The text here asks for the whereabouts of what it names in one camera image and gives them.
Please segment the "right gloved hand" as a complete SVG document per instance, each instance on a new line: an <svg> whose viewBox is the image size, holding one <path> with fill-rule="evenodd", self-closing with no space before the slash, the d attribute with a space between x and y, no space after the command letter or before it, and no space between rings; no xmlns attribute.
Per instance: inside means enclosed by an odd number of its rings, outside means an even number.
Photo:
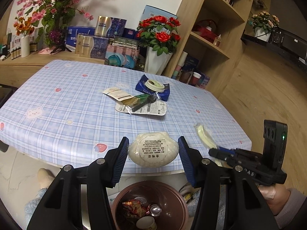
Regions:
<svg viewBox="0 0 307 230"><path fill-rule="evenodd" d="M282 184L272 186L259 185L258 189L266 200L273 215L278 215L282 211L291 194Z"/></svg>

